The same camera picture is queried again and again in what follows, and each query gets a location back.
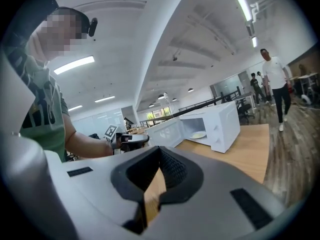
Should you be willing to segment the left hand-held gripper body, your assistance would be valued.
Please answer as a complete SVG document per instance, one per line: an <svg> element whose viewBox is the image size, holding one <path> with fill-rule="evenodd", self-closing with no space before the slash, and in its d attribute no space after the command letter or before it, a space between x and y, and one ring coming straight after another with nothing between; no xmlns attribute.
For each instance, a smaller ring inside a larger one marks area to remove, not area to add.
<svg viewBox="0 0 320 240"><path fill-rule="evenodd" d="M110 142L113 148L114 155L134 151L142 147L141 143L133 142L132 134L119 132L118 128L118 126L110 125L104 133L104 137Z"/></svg>

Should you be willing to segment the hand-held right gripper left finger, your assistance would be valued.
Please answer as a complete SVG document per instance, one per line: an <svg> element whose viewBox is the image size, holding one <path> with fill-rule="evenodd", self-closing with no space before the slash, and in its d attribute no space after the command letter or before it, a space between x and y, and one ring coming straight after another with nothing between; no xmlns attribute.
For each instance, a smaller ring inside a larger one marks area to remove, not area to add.
<svg viewBox="0 0 320 240"><path fill-rule="evenodd" d="M160 234L147 225L144 191L127 177L129 168L139 176L147 167L144 159L155 159L158 151L157 147L147 147L65 163L47 151L53 199L64 212L59 220L64 228L54 230L54 239L160 239Z"/></svg>

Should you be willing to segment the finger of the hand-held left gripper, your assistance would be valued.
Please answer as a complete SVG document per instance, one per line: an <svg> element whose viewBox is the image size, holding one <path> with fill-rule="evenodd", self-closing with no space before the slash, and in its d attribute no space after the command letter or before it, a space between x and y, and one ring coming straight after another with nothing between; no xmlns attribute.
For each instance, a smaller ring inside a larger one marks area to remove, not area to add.
<svg viewBox="0 0 320 240"><path fill-rule="evenodd" d="M149 141L149 136L147 134L132 134L132 143L147 143Z"/></svg>

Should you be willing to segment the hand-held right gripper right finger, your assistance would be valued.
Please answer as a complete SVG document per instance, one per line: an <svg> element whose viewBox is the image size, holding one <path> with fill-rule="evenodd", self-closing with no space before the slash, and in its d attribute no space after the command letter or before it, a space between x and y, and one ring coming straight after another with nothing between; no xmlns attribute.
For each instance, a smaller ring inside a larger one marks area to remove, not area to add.
<svg viewBox="0 0 320 240"><path fill-rule="evenodd" d="M166 192L147 240L270 240L284 205L235 166L177 148L159 148Z"/></svg>

